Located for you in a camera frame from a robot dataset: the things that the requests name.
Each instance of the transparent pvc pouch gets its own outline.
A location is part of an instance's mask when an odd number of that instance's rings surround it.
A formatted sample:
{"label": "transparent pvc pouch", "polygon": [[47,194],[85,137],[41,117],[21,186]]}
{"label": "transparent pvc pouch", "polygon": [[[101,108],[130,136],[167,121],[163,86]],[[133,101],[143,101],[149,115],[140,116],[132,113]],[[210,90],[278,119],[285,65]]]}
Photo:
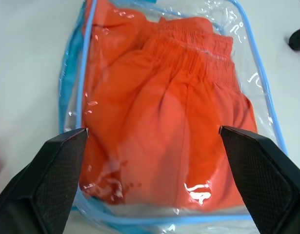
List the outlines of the transparent pvc pouch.
{"label": "transparent pvc pouch", "polygon": [[[60,131],[83,126],[91,135],[76,207],[121,233],[257,233],[224,153],[212,161],[220,143],[208,141],[218,139],[214,129],[230,125],[267,136],[286,153],[244,10],[232,0],[108,4],[84,3],[60,74]],[[130,98],[134,92],[143,96]],[[107,160],[92,150],[97,145]],[[201,159],[209,152],[211,159]],[[204,173],[207,160],[212,169]]]}

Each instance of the orange shorts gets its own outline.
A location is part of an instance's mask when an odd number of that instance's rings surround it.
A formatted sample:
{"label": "orange shorts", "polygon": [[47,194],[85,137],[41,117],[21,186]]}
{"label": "orange shorts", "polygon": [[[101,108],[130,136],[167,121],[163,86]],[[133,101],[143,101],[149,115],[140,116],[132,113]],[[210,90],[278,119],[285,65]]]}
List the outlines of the orange shorts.
{"label": "orange shorts", "polygon": [[136,10],[98,2],[81,188],[110,204],[202,211],[242,205],[218,134],[221,125],[257,131],[236,79],[232,38],[214,34],[204,18],[152,23]]}

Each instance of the black object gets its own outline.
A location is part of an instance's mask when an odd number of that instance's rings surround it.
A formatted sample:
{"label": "black object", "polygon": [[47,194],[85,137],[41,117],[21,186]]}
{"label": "black object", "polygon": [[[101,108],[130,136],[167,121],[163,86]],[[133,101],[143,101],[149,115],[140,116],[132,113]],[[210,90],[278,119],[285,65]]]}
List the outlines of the black object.
{"label": "black object", "polygon": [[300,234],[300,169],[258,134],[221,127],[232,174],[261,234]]}
{"label": "black object", "polygon": [[300,51],[300,29],[297,30],[289,39],[288,45],[296,51]]}
{"label": "black object", "polygon": [[86,129],[47,141],[0,194],[0,234],[62,234],[78,186]]}

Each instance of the elastic waistband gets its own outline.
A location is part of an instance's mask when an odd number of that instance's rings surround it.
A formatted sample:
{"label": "elastic waistband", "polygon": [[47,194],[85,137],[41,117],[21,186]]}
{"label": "elastic waistband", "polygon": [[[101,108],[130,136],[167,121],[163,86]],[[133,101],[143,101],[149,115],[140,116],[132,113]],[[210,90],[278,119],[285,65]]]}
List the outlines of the elastic waistband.
{"label": "elastic waistband", "polygon": [[143,50],[162,64],[240,90],[231,59],[233,39],[217,34],[167,26],[144,44]]}

